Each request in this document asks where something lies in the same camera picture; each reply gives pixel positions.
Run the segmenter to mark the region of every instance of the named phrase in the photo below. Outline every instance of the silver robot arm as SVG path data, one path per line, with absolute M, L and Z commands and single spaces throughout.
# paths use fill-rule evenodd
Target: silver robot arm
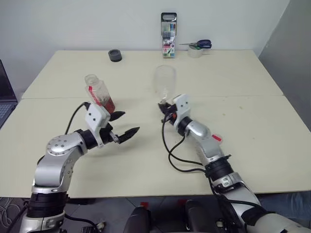
M 174 98 L 173 105 L 162 103 L 159 107 L 179 134 L 194 141 L 212 192 L 231 226 L 244 228 L 248 233 L 311 233 L 310 229 L 261 207 L 252 190 L 233 171 L 228 162 L 230 155 L 225 156 L 220 148 L 221 137 L 190 118 L 187 95 Z
M 77 160 L 94 147 L 103 147 L 109 142 L 123 143 L 139 129 L 132 128 L 118 136 L 112 133 L 108 123 L 125 112 L 111 115 L 96 104 L 87 104 L 88 130 L 77 130 L 53 138 L 46 146 L 46 154 L 38 161 L 27 213 L 23 216 L 20 233 L 48 231 L 66 232 L 60 229 L 64 222 L 64 207 L 67 191 Z

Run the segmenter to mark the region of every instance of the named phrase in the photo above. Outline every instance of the gray floor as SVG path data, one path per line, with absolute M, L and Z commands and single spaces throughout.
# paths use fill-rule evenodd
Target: gray floor
M 148 209 L 152 212 L 154 227 L 151 233 L 180 232 L 186 231 L 183 216 L 182 203 L 185 200 L 197 200 L 204 205 L 210 212 L 214 220 L 222 217 L 213 196 L 168 196 L 168 197 L 132 197 L 132 198 L 102 198 L 88 205 L 67 204 L 65 211 L 73 217 L 80 217 L 92 220 L 95 223 L 105 221 L 106 227 L 104 233 L 122 233 L 126 221 L 135 207 L 140 206 L 141 202 L 148 203 Z M 23 200 L 14 199 L 14 204 L 23 205 Z M 9 211 L 9 217 L 14 218 L 16 211 Z M 310 227 L 310 221 L 294 221 L 305 227 Z M 11 231 L 18 233 L 20 227 L 19 221 Z M 83 226 L 87 223 L 80 223 L 65 219 L 63 229 L 68 233 L 80 233 Z M 6 231 L 0 225 L 0 233 Z

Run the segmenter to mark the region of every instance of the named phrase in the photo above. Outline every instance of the laptop keyboard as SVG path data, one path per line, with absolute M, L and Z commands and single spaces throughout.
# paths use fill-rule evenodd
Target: laptop keyboard
M 11 109 L 11 104 L 0 104 L 0 119 Z

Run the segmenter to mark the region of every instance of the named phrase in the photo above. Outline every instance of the red label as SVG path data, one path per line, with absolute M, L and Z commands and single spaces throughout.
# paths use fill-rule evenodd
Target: red label
M 109 113 L 113 113 L 115 111 L 115 104 L 112 102 L 111 97 L 109 98 L 108 102 L 106 103 L 106 105 L 104 106 L 105 109 L 109 112 Z
M 219 142 L 221 142 L 221 140 L 222 140 L 220 137 L 218 137 L 218 136 L 216 136 L 216 135 L 214 135 L 214 134 L 212 135 L 212 137 L 215 138 L 215 139 L 216 139 L 217 141 L 219 141 Z
M 97 99 L 97 97 L 94 95 L 93 93 L 93 87 L 92 86 L 88 86 L 88 91 L 90 92 L 91 96 L 93 97 L 93 99 L 95 100 L 95 102 L 99 105 L 102 106 L 102 104 L 99 102 L 99 100 Z

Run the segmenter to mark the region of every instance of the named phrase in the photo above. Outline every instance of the black wire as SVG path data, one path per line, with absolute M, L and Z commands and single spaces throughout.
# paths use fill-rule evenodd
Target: black wire
M 12 220 L 10 226 L 8 227 L 8 229 L 6 230 L 6 233 L 9 233 L 14 225 L 17 223 L 17 221 L 19 220 L 19 218 L 21 217 L 21 215 L 25 212 L 25 210 L 27 209 L 27 206 L 28 206 L 28 202 L 25 202 L 24 203 L 24 206 L 23 208 L 20 210 L 20 212 L 16 215 L 16 217 Z
M 172 167 L 174 167 L 177 171 L 180 171 L 180 172 L 192 172 L 192 171 L 202 171 L 205 173 L 205 170 L 203 169 L 200 169 L 200 168 L 193 168 L 193 169 L 189 169 L 189 170 L 181 170 L 179 168 L 177 168 L 171 161 L 171 155 L 172 155 L 172 151 L 178 147 L 180 144 L 182 144 L 182 142 L 185 140 L 186 136 L 183 136 L 183 139 L 181 139 L 175 146 L 173 146 L 173 148 L 169 151 L 169 162 L 170 164 L 172 165 Z
M 246 223 L 244 223 L 244 231 L 245 231 L 245 233 L 248 233 L 247 224 Z
M 65 214 L 65 218 L 68 218 L 69 220 L 72 220 L 72 221 L 89 223 L 89 224 L 91 224 L 94 227 L 96 233 L 98 233 L 98 229 L 97 229 L 96 224 L 94 222 L 90 221 L 90 220 L 87 220 L 87 219 L 84 219 L 84 218 L 71 217 L 68 214 Z
M 232 204 L 250 205 L 250 206 L 253 206 L 253 207 L 256 207 L 256 208 L 260 208 L 260 209 L 266 211 L 261 205 L 258 205 L 256 203 L 252 203 L 252 202 L 249 202 L 249 201 L 243 201 L 243 200 L 230 200 L 230 199 L 227 199 L 225 196 L 220 197 L 220 195 L 216 194 L 216 192 L 215 192 L 215 190 L 213 188 L 213 184 L 212 184 L 212 181 L 211 181 L 210 177 L 208 177 L 208 182 L 209 182 L 210 189 L 212 190 L 212 193 L 214 194 L 214 196 L 216 196 L 216 198 L 220 199 L 221 201 L 229 202 L 229 203 L 232 203 Z
M 70 125 L 71 125 L 72 120 L 73 120 L 74 116 L 76 115 L 77 111 L 78 111 L 80 108 L 82 108 L 83 106 L 86 106 L 86 104 L 88 104 L 88 102 L 83 102 L 83 103 L 81 103 L 81 104 L 79 105 L 79 107 L 73 112 L 73 114 L 72 114 L 72 116 L 71 116 L 71 118 L 70 118 L 70 121 L 69 121 L 69 123 L 68 123 L 67 129 L 66 129 L 66 131 L 65 131 L 65 134 L 68 134 Z
M 165 146 L 165 149 L 166 151 L 170 154 L 171 153 L 171 156 L 174 158 L 174 159 L 177 159 L 181 162 L 184 162 L 184 163 L 190 163 L 190 164 L 197 164 L 197 165 L 201 165 L 202 166 L 202 163 L 199 163 L 199 162 L 196 162 L 196 161 L 191 161 L 191 160 L 185 160 L 185 159 L 181 159 L 181 158 L 178 158 L 176 157 L 175 155 L 172 154 L 172 150 L 170 152 L 169 148 L 167 147 L 166 145 L 166 141 L 165 141 L 165 137 L 164 137 L 164 126 L 165 126 L 165 123 L 166 123 L 166 118 L 167 118 L 168 114 L 165 114 L 164 116 L 164 119 L 163 119 L 163 124 L 162 124 L 162 141 L 163 141 L 163 144 Z

